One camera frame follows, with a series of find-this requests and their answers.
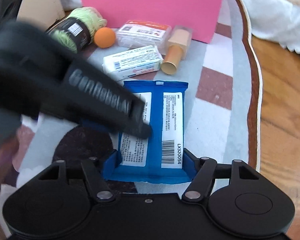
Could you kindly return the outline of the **pink cardboard box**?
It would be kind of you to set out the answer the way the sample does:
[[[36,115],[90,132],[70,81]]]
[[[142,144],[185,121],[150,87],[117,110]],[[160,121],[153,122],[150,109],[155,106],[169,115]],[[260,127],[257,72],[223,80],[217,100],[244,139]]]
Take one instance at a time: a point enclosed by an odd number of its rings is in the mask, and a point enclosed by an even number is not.
[[[222,0],[81,0],[94,7],[111,28],[128,20],[149,21],[192,29],[192,38],[210,43],[215,33]]]

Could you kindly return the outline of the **white bed skirt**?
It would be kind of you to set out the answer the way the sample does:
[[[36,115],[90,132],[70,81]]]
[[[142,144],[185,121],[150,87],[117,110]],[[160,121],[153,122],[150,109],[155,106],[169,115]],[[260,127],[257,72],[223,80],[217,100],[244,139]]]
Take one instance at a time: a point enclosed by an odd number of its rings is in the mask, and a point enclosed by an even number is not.
[[[300,54],[300,6],[287,0],[242,0],[252,34]]]

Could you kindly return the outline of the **white tissue packet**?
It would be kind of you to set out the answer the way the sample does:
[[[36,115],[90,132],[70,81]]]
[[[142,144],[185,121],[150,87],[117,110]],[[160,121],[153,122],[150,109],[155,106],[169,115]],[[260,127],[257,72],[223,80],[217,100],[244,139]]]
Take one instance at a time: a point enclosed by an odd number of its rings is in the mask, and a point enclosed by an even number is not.
[[[157,46],[135,48],[103,58],[103,72],[115,81],[156,72],[163,61]]]

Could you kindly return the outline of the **blue wet wipes packet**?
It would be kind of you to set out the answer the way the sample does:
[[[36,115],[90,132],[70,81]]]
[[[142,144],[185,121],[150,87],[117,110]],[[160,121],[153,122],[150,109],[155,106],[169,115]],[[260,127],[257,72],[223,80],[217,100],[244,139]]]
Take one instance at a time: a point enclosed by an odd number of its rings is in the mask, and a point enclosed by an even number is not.
[[[120,133],[117,149],[122,163],[110,180],[181,184],[190,181],[183,170],[184,96],[181,81],[125,81],[124,87],[145,102],[142,118],[152,128],[147,139]]]

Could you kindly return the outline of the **clear cotton swab box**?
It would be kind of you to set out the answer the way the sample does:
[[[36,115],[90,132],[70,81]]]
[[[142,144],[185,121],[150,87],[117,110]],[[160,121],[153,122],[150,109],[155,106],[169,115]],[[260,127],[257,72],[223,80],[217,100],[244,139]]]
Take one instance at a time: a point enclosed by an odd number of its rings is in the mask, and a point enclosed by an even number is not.
[[[116,40],[121,47],[157,46],[160,51],[163,51],[171,29],[165,24],[130,20],[116,31]]]

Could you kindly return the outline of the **green yarn ball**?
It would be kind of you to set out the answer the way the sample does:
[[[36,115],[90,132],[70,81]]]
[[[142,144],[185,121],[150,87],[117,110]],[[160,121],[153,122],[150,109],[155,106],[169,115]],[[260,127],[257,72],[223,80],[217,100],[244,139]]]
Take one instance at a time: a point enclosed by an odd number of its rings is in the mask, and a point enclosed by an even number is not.
[[[47,33],[74,53],[93,42],[95,33],[107,25],[107,20],[93,7],[74,9],[67,18]]]

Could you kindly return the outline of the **gold perfume bottle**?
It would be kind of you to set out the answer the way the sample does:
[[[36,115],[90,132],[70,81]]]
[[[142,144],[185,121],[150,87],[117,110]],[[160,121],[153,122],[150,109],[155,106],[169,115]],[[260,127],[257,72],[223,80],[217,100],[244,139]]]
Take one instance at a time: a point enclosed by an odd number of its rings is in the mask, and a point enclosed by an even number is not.
[[[192,40],[192,30],[176,26],[166,42],[166,54],[161,64],[161,70],[168,75],[173,75],[178,70],[179,63],[185,59]]]

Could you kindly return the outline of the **orange ball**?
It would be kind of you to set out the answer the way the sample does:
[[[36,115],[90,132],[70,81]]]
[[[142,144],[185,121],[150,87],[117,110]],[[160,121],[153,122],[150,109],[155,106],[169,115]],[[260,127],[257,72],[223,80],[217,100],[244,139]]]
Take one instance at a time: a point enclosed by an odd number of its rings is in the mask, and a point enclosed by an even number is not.
[[[94,44],[96,44],[100,48],[109,48],[114,45],[115,41],[115,31],[107,27],[98,29],[98,31],[94,35]]]

